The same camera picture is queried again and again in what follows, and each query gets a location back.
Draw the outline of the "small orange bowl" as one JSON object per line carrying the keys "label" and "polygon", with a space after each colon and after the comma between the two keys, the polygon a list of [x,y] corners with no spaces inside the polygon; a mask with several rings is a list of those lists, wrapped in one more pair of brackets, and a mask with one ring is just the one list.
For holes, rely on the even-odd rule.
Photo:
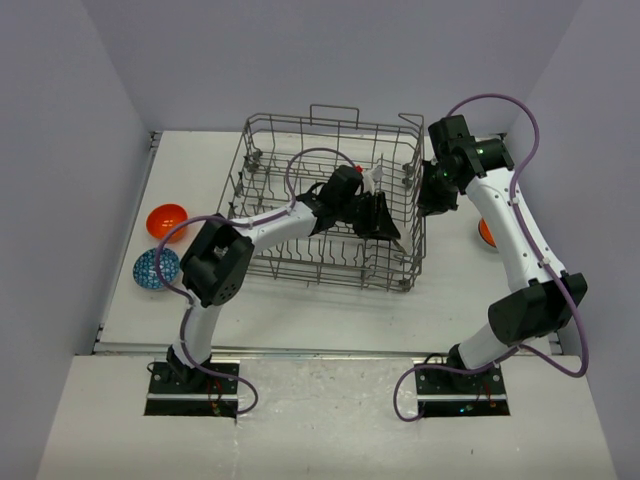
{"label": "small orange bowl", "polygon": [[485,222],[485,220],[483,218],[480,219],[480,221],[478,222],[478,232],[479,235],[481,237],[481,239],[490,247],[492,248],[496,248],[496,243],[495,240],[488,228],[487,223]]}

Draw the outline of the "grey wire dish rack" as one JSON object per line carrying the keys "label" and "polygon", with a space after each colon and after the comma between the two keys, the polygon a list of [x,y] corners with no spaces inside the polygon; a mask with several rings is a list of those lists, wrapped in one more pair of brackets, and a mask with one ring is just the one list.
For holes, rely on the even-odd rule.
{"label": "grey wire dish rack", "polygon": [[413,255],[392,242],[366,240],[338,222],[328,231],[257,254],[253,275],[356,288],[407,292],[422,272],[426,221],[418,215],[425,154],[425,120],[401,113],[392,123],[368,122],[355,107],[313,104],[306,115],[256,113],[247,118],[225,182],[218,211],[226,218],[268,214],[292,193],[319,192],[331,174],[349,162],[384,175],[384,192],[396,225],[411,237]]}

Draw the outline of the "large orange bowl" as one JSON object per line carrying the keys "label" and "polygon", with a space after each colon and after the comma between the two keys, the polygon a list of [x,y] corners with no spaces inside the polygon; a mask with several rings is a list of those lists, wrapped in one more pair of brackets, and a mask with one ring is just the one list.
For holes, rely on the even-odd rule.
{"label": "large orange bowl", "polygon": [[188,218],[186,209],[181,205],[162,204],[148,214],[145,222],[146,231],[151,237],[162,240],[169,231]]}

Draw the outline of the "red patterned white bowl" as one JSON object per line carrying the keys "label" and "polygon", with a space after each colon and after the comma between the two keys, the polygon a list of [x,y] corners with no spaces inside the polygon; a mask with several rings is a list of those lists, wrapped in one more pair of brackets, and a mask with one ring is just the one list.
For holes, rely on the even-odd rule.
{"label": "red patterned white bowl", "polygon": [[[132,276],[135,283],[146,290],[158,291],[165,288],[155,270],[156,248],[146,250],[135,261]],[[173,284],[180,271],[180,259],[175,251],[164,248],[160,254],[160,272],[169,284]]]}

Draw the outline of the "small white bowl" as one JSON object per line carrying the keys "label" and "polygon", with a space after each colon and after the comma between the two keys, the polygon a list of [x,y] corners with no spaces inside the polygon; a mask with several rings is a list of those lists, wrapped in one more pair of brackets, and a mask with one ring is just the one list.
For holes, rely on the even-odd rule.
{"label": "small white bowl", "polygon": [[413,255],[413,247],[412,247],[412,241],[410,236],[401,236],[398,239],[394,239],[392,243],[399,255],[402,255],[402,256]]}

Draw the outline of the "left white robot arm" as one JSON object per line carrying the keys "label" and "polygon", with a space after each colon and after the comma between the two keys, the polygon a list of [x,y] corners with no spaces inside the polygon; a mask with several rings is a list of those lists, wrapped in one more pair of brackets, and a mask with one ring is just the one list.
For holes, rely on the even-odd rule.
{"label": "left white robot arm", "polygon": [[395,224],[382,192],[307,192],[268,214],[236,220],[216,214],[190,221],[203,226],[180,262],[184,288],[172,289],[187,299],[188,307],[167,353],[172,380],[187,393],[207,383],[218,316],[239,292],[254,255],[322,233],[337,222],[351,226],[361,239],[393,242],[403,253],[410,247],[409,234]]}

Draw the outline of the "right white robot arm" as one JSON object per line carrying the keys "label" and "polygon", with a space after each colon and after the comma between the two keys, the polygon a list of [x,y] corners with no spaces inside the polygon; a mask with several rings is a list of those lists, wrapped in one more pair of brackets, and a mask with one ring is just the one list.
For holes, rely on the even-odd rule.
{"label": "right white robot arm", "polygon": [[488,322],[455,345],[446,368],[448,385],[467,393],[482,371],[529,341],[574,322],[582,331],[578,305],[587,292],[580,273],[569,273],[537,227],[517,182],[517,170],[497,140],[459,137],[435,143],[435,157],[423,162],[418,209],[439,215],[457,208],[465,195],[486,222],[506,273],[509,294],[488,308]]}

